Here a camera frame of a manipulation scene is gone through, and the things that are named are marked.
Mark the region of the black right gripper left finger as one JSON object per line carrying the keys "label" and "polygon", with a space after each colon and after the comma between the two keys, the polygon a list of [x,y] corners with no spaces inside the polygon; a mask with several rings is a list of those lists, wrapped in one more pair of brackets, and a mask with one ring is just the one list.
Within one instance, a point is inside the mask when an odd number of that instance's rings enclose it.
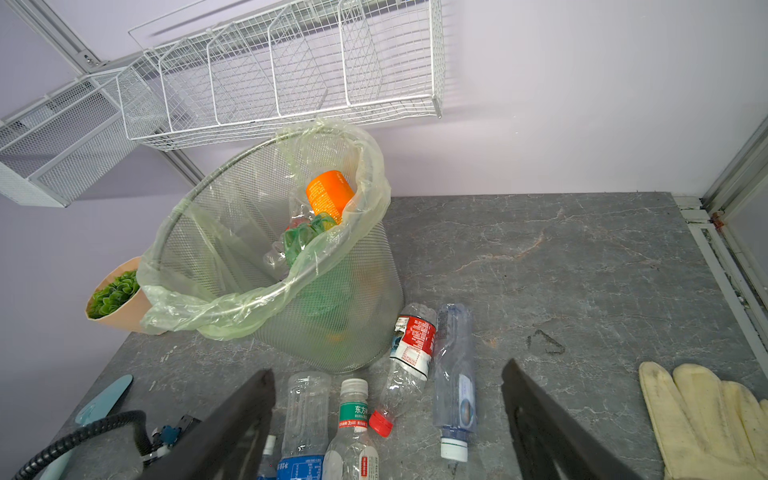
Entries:
{"label": "black right gripper left finger", "polygon": [[238,476],[258,469],[276,404],[275,375],[257,371],[206,420],[193,428],[143,479],[214,479],[251,432]]}

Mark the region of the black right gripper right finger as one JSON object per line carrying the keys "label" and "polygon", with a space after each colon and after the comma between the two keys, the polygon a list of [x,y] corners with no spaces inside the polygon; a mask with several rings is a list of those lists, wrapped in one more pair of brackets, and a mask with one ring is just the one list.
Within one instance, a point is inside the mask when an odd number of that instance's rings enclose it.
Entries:
{"label": "black right gripper right finger", "polygon": [[637,479],[534,382],[513,359],[501,392],[524,479]]}

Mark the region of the clear bottle pale cap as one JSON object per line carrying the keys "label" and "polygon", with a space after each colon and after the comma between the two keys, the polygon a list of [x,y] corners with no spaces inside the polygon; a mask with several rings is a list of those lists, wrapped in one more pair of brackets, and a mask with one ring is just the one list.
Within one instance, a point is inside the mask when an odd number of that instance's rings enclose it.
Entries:
{"label": "clear bottle pale cap", "polygon": [[281,239],[272,243],[270,250],[263,255],[267,273],[275,280],[283,280],[290,270],[287,265],[284,244]]}

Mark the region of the crushed green bottle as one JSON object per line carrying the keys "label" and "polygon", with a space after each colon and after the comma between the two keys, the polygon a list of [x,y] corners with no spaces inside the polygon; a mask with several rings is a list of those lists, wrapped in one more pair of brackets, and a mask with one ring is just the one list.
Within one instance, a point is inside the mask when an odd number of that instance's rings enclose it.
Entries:
{"label": "crushed green bottle", "polygon": [[299,254],[320,234],[337,225],[336,220],[326,212],[319,213],[308,222],[288,229],[282,236],[283,252],[288,267],[292,267]]}

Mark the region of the red label purple cap bottle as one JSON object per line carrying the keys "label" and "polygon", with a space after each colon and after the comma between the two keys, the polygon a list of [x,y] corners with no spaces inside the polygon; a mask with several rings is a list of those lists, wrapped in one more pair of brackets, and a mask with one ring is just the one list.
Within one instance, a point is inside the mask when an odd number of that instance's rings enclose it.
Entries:
{"label": "red label purple cap bottle", "polygon": [[304,224],[310,224],[314,218],[311,206],[304,201],[289,202],[290,221],[288,228],[295,229]]}

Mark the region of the orange label bottle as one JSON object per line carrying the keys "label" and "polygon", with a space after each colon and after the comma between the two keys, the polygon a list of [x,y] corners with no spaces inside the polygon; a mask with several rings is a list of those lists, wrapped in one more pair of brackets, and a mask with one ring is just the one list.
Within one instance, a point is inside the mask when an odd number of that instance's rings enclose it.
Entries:
{"label": "orange label bottle", "polygon": [[324,172],[311,180],[305,193],[315,214],[328,214],[337,224],[342,223],[344,209],[355,195],[338,170]]}

